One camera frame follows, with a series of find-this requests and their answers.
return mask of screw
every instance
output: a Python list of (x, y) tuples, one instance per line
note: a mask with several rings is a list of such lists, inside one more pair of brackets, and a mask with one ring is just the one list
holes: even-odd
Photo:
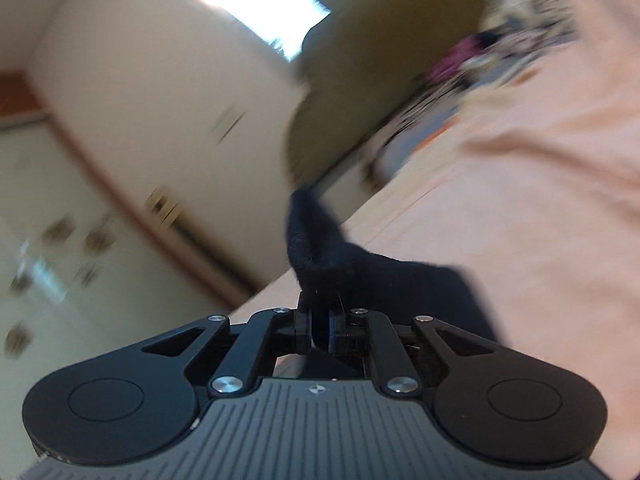
[(222, 376), (213, 379), (211, 387), (221, 394), (232, 394), (242, 388), (242, 381), (233, 376)]
[(410, 394), (418, 389), (418, 381), (411, 377), (394, 377), (389, 379), (386, 387), (396, 394)]

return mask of wall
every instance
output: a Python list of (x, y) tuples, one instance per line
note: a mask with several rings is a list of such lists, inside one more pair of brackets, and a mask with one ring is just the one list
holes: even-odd
[[(284, 135), (304, 90), (198, 0), (66, 0), (31, 83), (136, 207), (166, 185), (261, 279), (287, 269)], [(214, 125), (245, 115), (219, 143)]]
[(62, 0), (0, 0), (0, 71), (27, 64)]
[(340, 224), (374, 195), (371, 186), (364, 181), (357, 153), (348, 156), (318, 182), (315, 191)]

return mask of round pad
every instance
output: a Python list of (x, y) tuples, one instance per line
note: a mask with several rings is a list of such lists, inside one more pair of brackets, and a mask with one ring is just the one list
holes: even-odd
[(122, 379), (97, 379), (78, 386), (69, 396), (77, 416), (94, 422), (110, 422), (135, 412), (145, 400), (139, 386)]
[(149, 456), (188, 431), (198, 403), (184, 369), (166, 356), (134, 350), (40, 380), (22, 406), (33, 443), (71, 463), (107, 466)]
[(487, 398), (496, 412), (523, 422), (545, 420), (562, 406), (562, 398), (551, 386), (526, 379), (495, 384)]

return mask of fabric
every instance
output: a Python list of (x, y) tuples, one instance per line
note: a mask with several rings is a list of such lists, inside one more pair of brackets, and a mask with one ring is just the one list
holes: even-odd
[[(490, 57), (492, 60), (483, 63), (477, 70), (467, 67), (469, 72), (465, 79), (472, 83), (471, 89), (489, 84), (503, 85), (526, 69), (542, 53), (538, 50), (526, 56), (512, 54), (504, 59), (496, 53), (476, 56), (465, 64), (481, 61), (481, 57)], [(465, 100), (465, 96), (464, 91), (452, 91), (436, 97), (428, 105), (410, 107), (369, 139), (361, 150), (361, 156), (368, 157), (366, 164), (371, 168), (370, 172), (375, 175), (376, 181), (389, 183), (418, 146), (428, 144), (442, 133), (443, 127), (455, 120), (459, 104)]]
[(563, 32), (573, 30), (570, 0), (485, 0), (479, 28), (515, 32), (558, 24)]
[[(603, 393), (592, 459), (628, 480), (640, 456), (640, 0), (571, 1), (576, 41), (478, 89), (345, 230), (368, 251), (462, 266), (512, 348)], [(233, 319), (294, 306), (298, 291), (289, 272)]]
[(389, 182), (413, 148), (455, 113), (462, 82), (457, 77), (427, 90), (367, 139), (358, 154), (373, 187)]
[(494, 45), (492, 50), (503, 57), (530, 54), (543, 46), (544, 39), (545, 35), (540, 30), (523, 30), (507, 34)]
[(476, 40), (478, 40), (478, 45), (480, 48), (485, 49), (489, 48), (496, 41), (500, 39), (500, 34), (496, 32), (492, 32), (490, 30), (486, 30), (484, 32), (478, 32), (476, 34)]
[(298, 190), (291, 197), (287, 254), (302, 291), (335, 291), (347, 310), (378, 310), (392, 323), (404, 325), (411, 325), (415, 316), (428, 314), (497, 340), (458, 271), (399, 262), (348, 243), (308, 190)]
[(444, 132), (446, 132), (450, 127), (452, 127), (454, 124), (456, 124), (457, 120), (455, 117), (449, 119), (448, 121), (445, 121), (442, 126), (436, 130), (436, 132), (432, 135), (430, 135), (429, 137), (427, 137), (426, 139), (424, 139), (420, 144), (418, 144), (415, 148), (414, 148), (414, 153), (418, 152), (419, 150), (425, 148), (428, 144), (430, 144), (432, 141), (434, 141), (435, 139), (437, 139), (439, 136), (441, 136), (441, 134), (443, 134)]
[(478, 81), (483, 74), (500, 65), (502, 58), (495, 52), (480, 54), (467, 59), (460, 67), (471, 81)]
[(475, 35), (460, 40), (445, 57), (431, 70), (429, 79), (437, 83), (444, 82), (455, 76), (467, 59), (480, 54), (481, 46)]

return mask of ribbed gray surface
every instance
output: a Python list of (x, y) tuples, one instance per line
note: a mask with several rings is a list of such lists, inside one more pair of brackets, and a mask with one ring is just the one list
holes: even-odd
[(253, 394), (215, 401), (183, 441), (116, 467), (46, 458), (24, 480), (602, 480), (588, 462), (548, 471), (485, 464), (445, 440), (416, 402), (370, 381), (266, 379)]

